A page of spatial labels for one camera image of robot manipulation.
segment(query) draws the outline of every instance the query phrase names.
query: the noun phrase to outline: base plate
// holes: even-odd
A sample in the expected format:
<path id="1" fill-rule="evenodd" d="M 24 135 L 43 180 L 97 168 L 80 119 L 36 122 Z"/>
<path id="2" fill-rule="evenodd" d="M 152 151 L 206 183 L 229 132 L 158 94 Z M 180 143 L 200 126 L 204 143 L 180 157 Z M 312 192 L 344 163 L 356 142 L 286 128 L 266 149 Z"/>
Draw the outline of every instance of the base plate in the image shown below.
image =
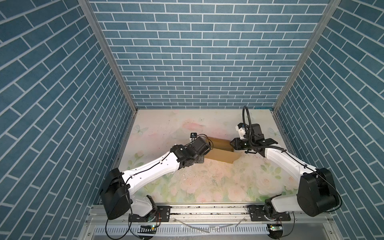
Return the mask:
<path id="1" fill-rule="evenodd" d="M 264 205 L 248 205 L 247 210 L 250 213 L 251 221 L 259 222 L 259 221 L 273 221 L 275 222 L 277 218 L 280 218 L 281 221 L 290 221 L 291 217 L 289 214 L 282 212 L 275 215 L 275 219 L 269 219 L 264 214 Z"/>

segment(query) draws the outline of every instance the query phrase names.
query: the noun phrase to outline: black motor housing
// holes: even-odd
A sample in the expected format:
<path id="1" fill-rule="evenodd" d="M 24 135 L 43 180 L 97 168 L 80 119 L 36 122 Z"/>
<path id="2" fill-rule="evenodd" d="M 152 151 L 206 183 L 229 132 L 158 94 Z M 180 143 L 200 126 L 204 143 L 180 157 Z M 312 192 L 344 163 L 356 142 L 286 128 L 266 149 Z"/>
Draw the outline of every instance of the black motor housing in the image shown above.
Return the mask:
<path id="1" fill-rule="evenodd" d="M 128 189 L 124 189 L 123 181 L 122 172 L 115 168 L 108 173 L 100 188 L 101 201 L 109 220 L 116 219 L 126 213 L 132 203 Z"/>
<path id="2" fill-rule="evenodd" d="M 316 173 L 300 177 L 297 201 L 307 215 L 314 217 L 339 205 L 332 173 L 326 169 L 317 169 Z"/>

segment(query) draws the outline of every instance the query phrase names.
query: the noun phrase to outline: brick wallpaper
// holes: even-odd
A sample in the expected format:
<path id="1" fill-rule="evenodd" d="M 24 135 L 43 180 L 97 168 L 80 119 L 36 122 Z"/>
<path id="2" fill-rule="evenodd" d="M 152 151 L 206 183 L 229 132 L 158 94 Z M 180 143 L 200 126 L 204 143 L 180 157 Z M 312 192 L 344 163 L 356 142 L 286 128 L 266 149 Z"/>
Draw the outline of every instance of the brick wallpaper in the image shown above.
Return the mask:
<path id="1" fill-rule="evenodd" d="M 0 1 L 0 239 L 77 238 L 131 114 L 77 0 Z"/>
<path id="2" fill-rule="evenodd" d="M 91 0 L 139 108 L 271 108 L 328 1 Z"/>
<path id="3" fill-rule="evenodd" d="M 333 172 L 344 239 L 384 239 L 383 11 L 342 0 L 277 112 L 297 155 Z"/>

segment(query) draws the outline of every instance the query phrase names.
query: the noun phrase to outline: aluminum frame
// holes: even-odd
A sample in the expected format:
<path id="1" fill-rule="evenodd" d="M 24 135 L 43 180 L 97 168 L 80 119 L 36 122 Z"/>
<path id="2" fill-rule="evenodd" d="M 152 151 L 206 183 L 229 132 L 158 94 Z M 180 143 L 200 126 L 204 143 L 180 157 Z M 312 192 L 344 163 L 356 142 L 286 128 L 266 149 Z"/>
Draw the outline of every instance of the aluminum frame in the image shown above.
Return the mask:
<path id="1" fill-rule="evenodd" d="M 293 155 L 295 155 L 297 157 L 297 154 L 296 154 L 294 148 L 292 147 L 292 144 L 288 138 L 288 135 L 285 133 L 283 126 L 280 124 L 279 117 L 277 116 L 276 112 L 271 111 L 271 113 L 272 113 L 273 120 L 276 123 L 277 129 L 280 132 L 280 136 L 281 136 L 283 142 L 285 143 L 285 146 L 286 146 L 288 152 L 292 153 Z"/>
<path id="2" fill-rule="evenodd" d="M 245 208 L 250 204 L 263 204 L 263 202 L 239 202 L 239 203 L 157 203 L 157 205 L 171 206 L 170 221 L 162 222 L 164 225 L 180 224 L 237 224 L 244 219 L 241 224 L 270 223 L 268 221 L 252 222 Z M 109 220 L 109 225 L 126 225 L 128 221 L 127 212 L 123 216 Z M 84 227 L 79 236 L 79 240 L 91 240 L 95 226 L 105 224 L 107 215 L 103 205 L 93 205 L 87 217 Z M 330 240 L 342 240 L 341 235 L 332 219 L 331 214 L 322 213 L 315 217 L 310 217 L 304 213 L 295 213 L 295 219 L 284 223 L 322 223 L 324 231 Z"/>
<path id="3" fill-rule="evenodd" d="M 118 151 L 116 158 L 115 158 L 115 161 L 113 162 L 112 169 L 115 169 L 115 168 L 119 167 L 119 165 L 120 165 L 121 158 L 124 154 L 125 147 L 127 146 L 127 143 L 128 143 L 129 135 L 131 134 L 133 125 L 135 124 L 136 116 L 137 116 L 137 111 L 132 114 L 131 119 L 129 120 L 128 127 L 125 131 L 125 135 L 124 135 L 124 138 L 121 142 L 119 151 Z"/>
<path id="4" fill-rule="evenodd" d="M 98 43 L 100 44 L 101 50 L 104 52 L 109 66 L 111 67 L 113 74 L 115 75 L 117 82 L 119 83 L 119 86 L 121 87 L 124 96 L 127 99 L 128 104 L 131 106 L 132 111 L 136 113 L 137 107 L 135 105 L 135 102 L 133 101 L 132 96 L 128 91 L 127 84 L 125 84 L 124 78 L 120 72 L 115 58 L 113 57 L 111 49 L 108 46 L 107 40 L 103 34 L 103 31 L 100 28 L 100 25 L 97 21 L 95 13 L 92 10 L 92 6 L 89 3 L 89 0 L 78 0 L 78 2 L 80 4 L 81 10 L 84 12 L 85 18 L 88 20 L 88 23 L 91 26 L 93 33 L 95 34 Z"/>
<path id="5" fill-rule="evenodd" d="M 280 108 L 285 96 L 288 94 L 293 83 L 296 81 L 297 76 L 299 75 L 301 69 L 303 68 L 305 62 L 307 61 L 309 55 L 311 54 L 313 48 L 315 47 L 317 41 L 319 40 L 321 34 L 323 33 L 325 27 L 327 26 L 329 20 L 331 19 L 333 13 L 336 11 L 340 2 L 341 0 L 329 1 L 327 7 L 324 10 L 323 15 L 321 16 L 320 21 L 316 25 L 311 37 L 309 38 L 303 53 L 300 55 L 299 59 L 297 60 L 296 65 L 292 69 L 291 75 L 288 77 L 287 82 L 285 83 L 284 87 L 281 90 L 280 95 L 278 96 L 275 104 L 273 105 L 273 111 L 277 111 Z"/>

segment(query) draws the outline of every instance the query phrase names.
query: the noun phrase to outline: cable tray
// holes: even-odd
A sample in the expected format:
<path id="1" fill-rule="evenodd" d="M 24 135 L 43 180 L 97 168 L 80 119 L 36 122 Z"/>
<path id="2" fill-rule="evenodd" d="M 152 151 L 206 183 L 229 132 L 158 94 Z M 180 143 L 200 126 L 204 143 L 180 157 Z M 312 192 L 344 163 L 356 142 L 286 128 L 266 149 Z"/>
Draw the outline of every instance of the cable tray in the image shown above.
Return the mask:
<path id="1" fill-rule="evenodd" d="M 229 226 L 222 227 L 220 225 L 211 224 L 194 224 L 193 227 L 201 228 L 208 232 L 203 232 L 194 228 L 187 227 L 183 224 L 164 225 L 157 228 L 157 237 L 177 237 L 177 236 L 200 236 L 200 235 L 228 235 L 228 234 L 269 234 L 266 224 L 247 224 L 246 226 Z M 107 227 L 110 236 L 123 235 L 128 229 L 128 225 L 116 225 Z M 154 236 L 152 233 L 145 233 L 149 229 L 140 228 L 139 225 L 132 225 L 131 230 L 136 235 Z M 94 235 L 105 235 L 105 225 L 97 225 L 94 230 Z"/>

